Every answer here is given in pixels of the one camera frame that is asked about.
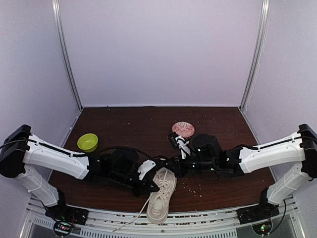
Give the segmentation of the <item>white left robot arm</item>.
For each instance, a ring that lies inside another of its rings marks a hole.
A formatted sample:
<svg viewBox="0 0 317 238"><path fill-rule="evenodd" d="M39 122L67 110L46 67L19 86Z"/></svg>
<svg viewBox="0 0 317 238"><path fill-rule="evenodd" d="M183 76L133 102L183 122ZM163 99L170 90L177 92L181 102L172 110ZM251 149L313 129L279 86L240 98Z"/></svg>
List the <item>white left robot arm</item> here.
<svg viewBox="0 0 317 238"><path fill-rule="evenodd" d="M159 191L148 173L156 164L148 159L138 164L138 152L132 148L115 147L112 153L79 153L47 143L31 133L24 124L0 146L0 174L20 181L60 220L71 216L65 195L42 179L34 166L42 166L68 174L76 179L104 184L108 180L132 189L134 196Z"/></svg>

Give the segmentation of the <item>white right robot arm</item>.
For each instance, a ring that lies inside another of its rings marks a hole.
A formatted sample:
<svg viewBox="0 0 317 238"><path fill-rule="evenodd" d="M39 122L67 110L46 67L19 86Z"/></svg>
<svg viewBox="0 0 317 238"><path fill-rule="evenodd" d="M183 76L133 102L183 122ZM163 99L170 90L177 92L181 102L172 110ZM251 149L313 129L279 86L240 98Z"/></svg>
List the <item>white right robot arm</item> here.
<svg viewBox="0 0 317 238"><path fill-rule="evenodd" d="M317 177L317 135L307 125L291 135L263 145L238 145L222 150L217 138L209 134L198 134L192 139L193 149L176 133L169 137L175 148L180 149L180 157L169 159L159 170L157 183L163 204L169 204L176 187L176 177L189 169L199 172L214 172L218 177L234 178L256 170L293 162L294 166L283 178L261 192L259 204L254 207L254 215L264 219L288 195L296 191L303 182Z"/></svg>

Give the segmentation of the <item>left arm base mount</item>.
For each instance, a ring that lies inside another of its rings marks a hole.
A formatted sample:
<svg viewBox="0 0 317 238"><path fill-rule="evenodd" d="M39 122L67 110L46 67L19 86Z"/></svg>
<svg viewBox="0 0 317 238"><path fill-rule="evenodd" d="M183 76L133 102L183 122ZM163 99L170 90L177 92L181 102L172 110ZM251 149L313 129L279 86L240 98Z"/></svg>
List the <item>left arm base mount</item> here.
<svg viewBox="0 0 317 238"><path fill-rule="evenodd" d="M86 225L89 211L82 208L75 208L66 205L64 193L57 189L57 205L47 207L44 204L45 215L54 220L53 232L58 237L64 238L76 228L76 225Z"/></svg>

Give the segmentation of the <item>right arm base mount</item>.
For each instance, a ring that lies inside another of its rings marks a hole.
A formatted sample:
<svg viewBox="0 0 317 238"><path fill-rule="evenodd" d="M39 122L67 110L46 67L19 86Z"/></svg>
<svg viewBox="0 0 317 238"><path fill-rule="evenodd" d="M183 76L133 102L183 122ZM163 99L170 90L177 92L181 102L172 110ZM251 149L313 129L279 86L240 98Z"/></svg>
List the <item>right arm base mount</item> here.
<svg viewBox="0 0 317 238"><path fill-rule="evenodd" d="M240 208L236 212L241 225L250 223L253 232L263 237L273 231L272 218L279 215L279 205L270 204L264 199L257 205Z"/></svg>

